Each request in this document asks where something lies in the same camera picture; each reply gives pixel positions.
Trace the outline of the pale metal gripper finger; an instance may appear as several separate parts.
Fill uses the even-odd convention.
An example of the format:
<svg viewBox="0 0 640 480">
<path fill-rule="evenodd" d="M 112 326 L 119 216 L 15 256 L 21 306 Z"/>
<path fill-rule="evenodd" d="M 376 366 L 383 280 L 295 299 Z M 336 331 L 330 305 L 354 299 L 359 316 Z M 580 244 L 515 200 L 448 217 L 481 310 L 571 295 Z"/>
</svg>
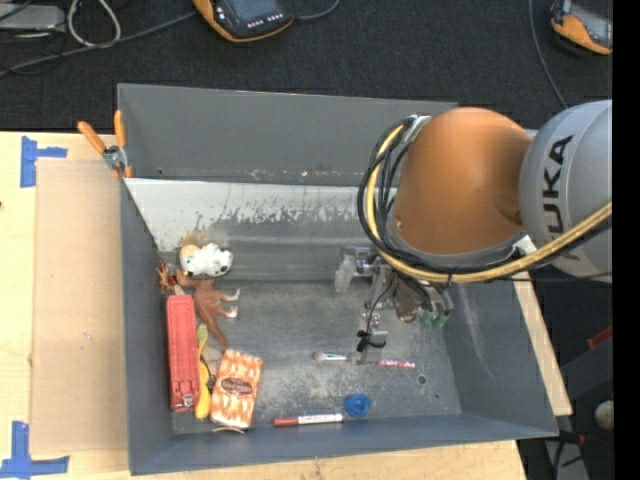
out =
<svg viewBox="0 0 640 480">
<path fill-rule="evenodd" d="M 382 350 L 386 346 L 387 332 L 385 330 L 359 330 L 358 343 L 351 355 L 353 365 L 373 364 L 382 359 Z"/>
<path fill-rule="evenodd" d="M 371 277 L 372 258 L 372 250 L 368 246 L 344 247 L 334 275 L 335 291 L 346 292 L 354 279 Z"/>
</svg>

